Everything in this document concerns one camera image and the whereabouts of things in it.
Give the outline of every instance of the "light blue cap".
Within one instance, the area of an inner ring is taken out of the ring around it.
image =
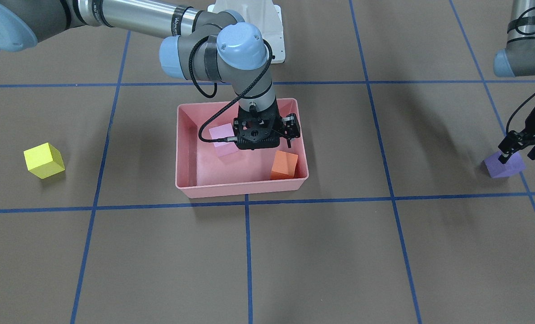
[[[10,9],[0,4],[0,49],[19,52],[37,45],[31,28]]]
[[[160,63],[163,72],[172,78],[186,79],[179,63],[179,36],[170,36],[161,42]]]
[[[506,50],[502,49],[496,53],[494,58],[494,74],[497,77],[515,77],[514,70],[510,66],[510,61],[506,55]]]
[[[239,14],[239,12],[235,11],[235,10],[231,10],[231,9],[227,9],[227,10],[224,10],[224,12],[227,12],[229,13],[230,15],[233,16],[233,18],[235,18],[235,20],[238,22],[238,23],[241,23],[241,22],[245,22],[245,19],[241,16],[241,14]]]
[[[239,22],[222,29],[218,35],[218,53],[234,68],[255,70],[268,60],[262,33],[247,22]]]

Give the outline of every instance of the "block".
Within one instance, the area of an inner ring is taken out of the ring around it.
[[[298,164],[298,155],[283,151],[276,152],[276,158],[273,160],[272,180],[293,179],[296,175],[296,165]]]
[[[231,124],[225,124],[210,128],[209,134],[214,140],[217,138],[233,137],[233,128]],[[218,154],[218,156],[224,156],[239,151],[233,142],[215,142],[213,145],[216,147],[216,154]]]
[[[23,155],[27,170],[41,179],[65,171],[61,153],[49,143],[25,150]]]
[[[498,151],[484,160],[488,172],[490,173],[490,177],[506,178],[514,174],[519,174],[519,172],[526,169],[526,165],[521,159],[519,152],[512,155],[506,164],[502,164],[498,161],[498,157],[501,154],[502,152]]]

